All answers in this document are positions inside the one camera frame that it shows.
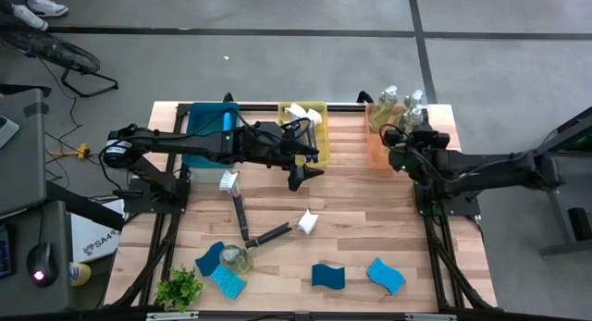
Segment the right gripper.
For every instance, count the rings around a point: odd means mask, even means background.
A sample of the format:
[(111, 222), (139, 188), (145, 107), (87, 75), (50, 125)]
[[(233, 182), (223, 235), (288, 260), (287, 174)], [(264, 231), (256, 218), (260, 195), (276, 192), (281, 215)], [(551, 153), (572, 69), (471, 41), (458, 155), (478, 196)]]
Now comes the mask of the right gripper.
[(429, 183), (431, 180), (447, 182), (448, 180), (433, 164), (437, 154), (446, 153), (450, 143), (448, 133), (432, 130), (423, 136), (424, 150), (418, 151), (413, 147), (406, 147), (407, 134), (400, 129), (388, 129), (382, 133), (382, 142), (388, 147), (388, 163), (397, 172), (404, 171), (419, 183)]

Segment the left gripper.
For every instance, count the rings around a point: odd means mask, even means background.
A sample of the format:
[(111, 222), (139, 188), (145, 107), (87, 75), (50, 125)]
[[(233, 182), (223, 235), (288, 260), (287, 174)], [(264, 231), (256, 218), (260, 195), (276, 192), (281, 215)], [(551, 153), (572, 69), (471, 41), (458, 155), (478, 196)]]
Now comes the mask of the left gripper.
[[(289, 152), (281, 127), (273, 121), (256, 121), (242, 126), (240, 149), (242, 161), (266, 167), (290, 167), (289, 189), (297, 191), (305, 180), (321, 176), (323, 169), (295, 165), (295, 155)], [(296, 154), (316, 155), (318, 150), (305, 139), (297, 139)]]

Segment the blue plastic bin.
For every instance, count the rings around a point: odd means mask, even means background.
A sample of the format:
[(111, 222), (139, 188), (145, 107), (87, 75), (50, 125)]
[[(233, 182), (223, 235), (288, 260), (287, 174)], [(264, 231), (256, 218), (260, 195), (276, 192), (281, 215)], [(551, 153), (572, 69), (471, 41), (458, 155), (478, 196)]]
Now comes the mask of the blue plastic bin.
[[(197, 130), (203, 136), (211, 132), (223, 131), (223, 116), (229, 112), (232, 118), (231, 129), (238, 126), (237, 113), (240, 111), (236, 103), (194, 103), (191, 105), (187, 132)], [(207, 160), (199, 155), (182, 156), (182, 162), (188, 168), (233, 168), (233, 164), (223, 165)]]

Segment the yellow plastic bin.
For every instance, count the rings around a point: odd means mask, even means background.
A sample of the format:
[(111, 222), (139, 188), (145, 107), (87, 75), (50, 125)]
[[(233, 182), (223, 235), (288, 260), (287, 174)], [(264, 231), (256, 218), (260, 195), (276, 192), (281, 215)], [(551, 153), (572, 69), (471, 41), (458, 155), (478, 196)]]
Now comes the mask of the yellow plastic bin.
[[(284, 102), (284, 103), (280, 103), (278, 105), (278, 122), (280, 124), (289, 123), (289, 118), (284, 113), (284, 109), (286, 107), (290, 106), (292, 103)], [(317, 111), (318, 113), (320, 113), (322, 116), (322, 122), (318, 123), (318, 124), (321, 125), (322, 131), (323, 131), (323, 144), (322, 144), (323, 152), (321, 154), (321, 161), (319, 163), (307, 163), (305, 155), (297, 155), (296, 156), (296, 163), (298, 165), (306, 164), (309, 167), (317, 167), (317, 168), (325, 167), (329, 163), (330, 158), (331, 158), (331, 152), (330, 152), (330, 146), (329, 146), (329, 134), (328, 134), (327, 104), (322, 101), (299, 102), (296, 104), (300, 105), (302, 108), (304, 108), (306, 110), (306, 112), (309, 109), (313, 109), (313, 110)], [(307, 132), (302, 136), (302, 139), (305, 139), (306, 141), (308, 141)]]

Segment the black metal cart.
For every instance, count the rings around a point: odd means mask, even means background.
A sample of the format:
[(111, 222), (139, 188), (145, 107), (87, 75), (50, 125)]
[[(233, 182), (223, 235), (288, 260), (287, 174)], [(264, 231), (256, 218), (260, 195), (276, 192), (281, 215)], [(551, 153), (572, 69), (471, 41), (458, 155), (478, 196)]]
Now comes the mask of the black metal cart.
[(592, 252), (592, 240), (576, 241), (568, 210), (582, 207), (592, 226), (592, 106), (553, 130), (541, 144), (560, 173), (561, 186), (548, 193), (562, 242), (540, 251), (542, 256)]

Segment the black box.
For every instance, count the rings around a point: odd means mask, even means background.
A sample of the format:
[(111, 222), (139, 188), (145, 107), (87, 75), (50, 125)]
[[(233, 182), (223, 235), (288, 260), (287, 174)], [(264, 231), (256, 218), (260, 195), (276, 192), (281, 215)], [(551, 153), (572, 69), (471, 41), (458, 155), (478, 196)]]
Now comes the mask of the black box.
[(592, 226), (587, 212), (582, 207), (573, 207), (568, 210), (568, 216), (576, 241), (592, 240)]

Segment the yellow power plug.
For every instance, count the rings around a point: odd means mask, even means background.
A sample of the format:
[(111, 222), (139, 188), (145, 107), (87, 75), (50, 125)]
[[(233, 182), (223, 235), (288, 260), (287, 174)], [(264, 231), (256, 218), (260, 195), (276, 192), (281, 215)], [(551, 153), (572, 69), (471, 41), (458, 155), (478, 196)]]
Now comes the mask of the yellow power plug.
[(87, 160), (91, 151), (87, 143), (82, 143), (78, 148), (72, 148), (68, 151), (45, 151), (52, 159), (58, 160), (62, 157), (76, 157), (80, 161)]

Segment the white cardboard box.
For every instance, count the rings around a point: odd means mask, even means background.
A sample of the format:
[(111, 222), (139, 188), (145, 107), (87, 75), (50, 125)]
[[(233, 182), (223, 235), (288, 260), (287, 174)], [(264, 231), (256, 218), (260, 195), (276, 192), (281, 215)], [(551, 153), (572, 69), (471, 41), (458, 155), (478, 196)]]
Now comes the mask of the white cardboard box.
[(119, 245), (120, 232), (71, 214), (72, 255), (75, 263), (88, 263), (112, 254)]

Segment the yellow bottle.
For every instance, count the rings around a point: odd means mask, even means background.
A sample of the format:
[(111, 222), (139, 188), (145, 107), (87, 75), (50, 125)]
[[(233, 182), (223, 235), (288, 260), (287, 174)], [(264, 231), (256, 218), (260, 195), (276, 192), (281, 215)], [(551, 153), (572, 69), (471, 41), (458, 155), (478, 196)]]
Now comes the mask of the yellow bottle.
[(84, 285), (91, 277), (91, 268), (83, 263), (70, 262), (68, 265), (69, 282), (72, 287)]

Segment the black tape strip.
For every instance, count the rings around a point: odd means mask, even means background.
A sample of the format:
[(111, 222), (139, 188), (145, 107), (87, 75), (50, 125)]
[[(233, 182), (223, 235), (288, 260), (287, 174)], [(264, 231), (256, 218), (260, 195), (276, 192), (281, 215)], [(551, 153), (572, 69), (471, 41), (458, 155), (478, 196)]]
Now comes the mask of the black tape strip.
[(47, 115), (49, 113), (49, 106), (43, 102), (35, 102), (23, 107), (24, 117), (31, 117), (33, 115)]

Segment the black computer mouse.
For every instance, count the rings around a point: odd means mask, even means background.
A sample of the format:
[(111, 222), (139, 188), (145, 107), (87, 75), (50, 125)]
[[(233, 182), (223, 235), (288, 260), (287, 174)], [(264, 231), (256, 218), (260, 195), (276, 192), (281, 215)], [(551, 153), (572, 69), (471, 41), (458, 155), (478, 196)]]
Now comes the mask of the black computer mouse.
[(40, 242), (31, 248), (26, 263), (31, 282), (35, 286), (46, 288), (56, 281), (58, 265), (52, 252), (51, 243)]

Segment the grey desk top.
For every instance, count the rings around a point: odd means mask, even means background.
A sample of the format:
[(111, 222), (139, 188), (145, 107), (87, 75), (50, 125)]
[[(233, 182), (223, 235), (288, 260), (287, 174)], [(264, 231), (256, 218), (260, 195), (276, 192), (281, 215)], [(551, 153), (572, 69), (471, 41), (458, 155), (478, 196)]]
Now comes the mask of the grey desk top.
[(43, 102), (39, 90), (0, 98), (0, 116), (19, 125), (16, 135), (0, 149), (0, 218), (39, 204), (46, 197), (44, 115), (23, 114), (23, 107), (35, 102)]

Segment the person's white shoe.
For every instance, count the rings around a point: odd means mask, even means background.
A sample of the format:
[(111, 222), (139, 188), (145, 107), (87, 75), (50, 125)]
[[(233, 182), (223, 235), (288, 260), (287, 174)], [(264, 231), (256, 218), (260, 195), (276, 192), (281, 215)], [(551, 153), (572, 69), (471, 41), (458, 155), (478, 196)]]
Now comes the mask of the person's white shoe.
[(27, 0), (27, 5), (33, 13), (43, 17), (61, 17), (69, 12), (67, 6), (53, 0)]
[(16, 18), (36, 30), (46, 31), (49, 28), (49, 24), (45, 20), (38, 17), (24, 5), (11, 5), (11, 10)]

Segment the black keyboard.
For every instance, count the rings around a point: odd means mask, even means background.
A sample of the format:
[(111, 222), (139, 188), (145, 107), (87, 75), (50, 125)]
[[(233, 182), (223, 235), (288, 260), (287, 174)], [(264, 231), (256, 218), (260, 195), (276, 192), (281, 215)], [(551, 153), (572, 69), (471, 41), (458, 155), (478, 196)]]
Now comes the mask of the black keyboard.
[(0, 279), (12, 276), (16, 271), (14, 244), (10, 228), (0, 225)]

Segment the dark grey desk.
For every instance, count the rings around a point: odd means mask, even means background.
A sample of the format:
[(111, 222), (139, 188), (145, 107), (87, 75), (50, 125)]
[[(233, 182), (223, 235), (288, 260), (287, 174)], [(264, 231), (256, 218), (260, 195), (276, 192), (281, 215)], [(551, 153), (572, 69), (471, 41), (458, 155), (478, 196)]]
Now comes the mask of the dark grey desk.
[[(0, 316), (62, 312), (73, 306), (68, 277), (72, 260), (70, 214), (62, 202), (52, 202), (7, 218), (13, 275), (0, 278)], [(30, 249), (38, 242), (51, 244), (57, 264), (56, 281), (49, 287), (35, 286), (26, 267)]]

